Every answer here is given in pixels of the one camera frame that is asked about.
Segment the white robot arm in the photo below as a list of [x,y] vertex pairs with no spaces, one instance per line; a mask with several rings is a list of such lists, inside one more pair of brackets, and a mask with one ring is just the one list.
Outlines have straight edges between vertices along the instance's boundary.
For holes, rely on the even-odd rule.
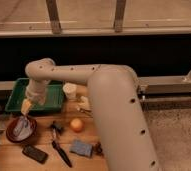
[[85,85],[109,171],[162,171],[138,99],[135,71],[126,65],[58,66],[50,58],[28,63],[26,97],[42,103],[50,81]]

